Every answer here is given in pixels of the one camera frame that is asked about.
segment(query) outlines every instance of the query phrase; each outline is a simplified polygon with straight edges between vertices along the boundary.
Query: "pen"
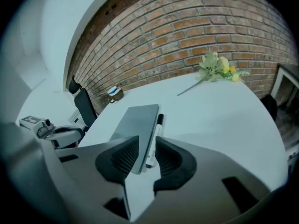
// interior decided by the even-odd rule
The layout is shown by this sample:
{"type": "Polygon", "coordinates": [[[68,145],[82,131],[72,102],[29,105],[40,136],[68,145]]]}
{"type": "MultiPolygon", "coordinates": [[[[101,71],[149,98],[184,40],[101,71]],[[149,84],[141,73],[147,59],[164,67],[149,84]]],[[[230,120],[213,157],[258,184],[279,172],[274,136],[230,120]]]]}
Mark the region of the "pen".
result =
{"type": "Polygon", "coordinates": [[[151,142],[150,149],[149,149],[149,155],[148,155],[148,158],[145,162],[145,167],[146,168],[152,168],[154,166],[155,154],[156,154],[156,137],[161,136],[163,119],[164,119],[164,115],[159,114],[158,115],[158,120],[157,120],[157,126],[156,126],[155,133],[154,133],[154,137],[153,137],[153,140],[151,142]]]}

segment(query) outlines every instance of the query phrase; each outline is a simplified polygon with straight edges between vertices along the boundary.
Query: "yellow flower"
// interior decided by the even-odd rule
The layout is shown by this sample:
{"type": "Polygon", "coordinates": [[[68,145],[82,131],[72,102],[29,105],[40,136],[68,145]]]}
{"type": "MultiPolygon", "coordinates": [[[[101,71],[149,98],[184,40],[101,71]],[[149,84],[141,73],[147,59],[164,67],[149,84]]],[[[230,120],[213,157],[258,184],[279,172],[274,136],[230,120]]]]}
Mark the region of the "yellow flower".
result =
{"type": "Polygon", "coordinates": [[[231,66],[231,67],[229,68],[229,71],[230,71],[230,72],[236,72],[235,66],[231,66]]]}
{"type": "Polygon", "coordinates": [[[239,80],[239,74],[233,74],[233,78],[232,78],[232,81],[233,82],[236,82],[239,80]]]}
{"type": "Polygon", "coordinates": [[[224,66],[224,67],[222,68],[222,72],[223,72],[224,74],[226,74],[228,71],[229,71],[229,67],[224,66]]]}

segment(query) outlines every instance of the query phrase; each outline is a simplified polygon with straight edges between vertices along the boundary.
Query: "green leaf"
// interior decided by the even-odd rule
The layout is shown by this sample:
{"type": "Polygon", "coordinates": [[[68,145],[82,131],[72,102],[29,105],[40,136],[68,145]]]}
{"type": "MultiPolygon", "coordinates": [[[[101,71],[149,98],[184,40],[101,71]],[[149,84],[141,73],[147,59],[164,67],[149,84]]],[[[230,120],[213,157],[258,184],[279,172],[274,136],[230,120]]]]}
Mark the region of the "green leaf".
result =
{"type": "Polygon", "coordinates": [[[238,71],[237,74],[239,74],[239,76],[248,76],[250,73],[248,71],[238,71]]]}
{"type": "Polygon", "coordinates": [[[223,73],[223,77],[233,76],[232,72],[223,73]]]}
{"type": "Polygon", "coordinates": [[[213,55],[212,53],[209,53],[206,56],[206,60],[205,60],[206,66],[211,68],[212,66],[214,66],[215,62],[217,64],[217,57],[215,55],[213,55]]]}
{"type": "Polygon", "coordinates": [[[225,77],[225,79],[227,79],[227,80],[230,80],[230,79],[232,79],[233,78],[233,75],[230,75],[230,76],[226,76],[225,77]]]}
{"type": "Polygon", "coordinates": [[[200,67],[203,68],[203,69],[206,69],[207,68],[207,64],[205,62],[201,62],[199,63],[200,67]]]}
{"type": "Polygon", "coordinates": [[[198,71],[198,73],[199,73],[199,77],[200,77],[200,78],[203,78],[203,77],[205,77],[205,76],[207,75],[207,71],[206,71],[206,70],[203,70],[203,69],[200,69],[200,70],[198,71]]]}
{"type": "Polygon", "coordinates": [[[216,79],[216,80],[222,79],[222,75],[221,74],[213,74],[211,78],[216,79]]]}

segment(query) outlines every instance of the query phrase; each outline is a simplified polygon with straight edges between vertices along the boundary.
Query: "white tabletop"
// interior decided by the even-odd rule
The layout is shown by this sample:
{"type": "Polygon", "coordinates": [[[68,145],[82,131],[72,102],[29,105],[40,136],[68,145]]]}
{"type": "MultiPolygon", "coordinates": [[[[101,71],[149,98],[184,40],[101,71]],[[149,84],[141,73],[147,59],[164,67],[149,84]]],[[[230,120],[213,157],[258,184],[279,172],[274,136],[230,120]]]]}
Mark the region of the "white tabletop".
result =
{"type": "MultiPolygon", "coordinates": [[[[287,156],[283,141],[255,94],[241,82],[220,80],[202,83],[177,96],[196,83],[196,76],[170,78],[125,92],[122,100],[104,109],[80,147],[109,141],[129,107],[159,104],[159,113],[164,114],[163,137],[220,151],[270,190],[285,184],[287,156]]],[[[159,178],[159,165],[144,168],[140,175],[130,173],[126,178],[131,221],[154,200],[153,183],[159,178]]]]}

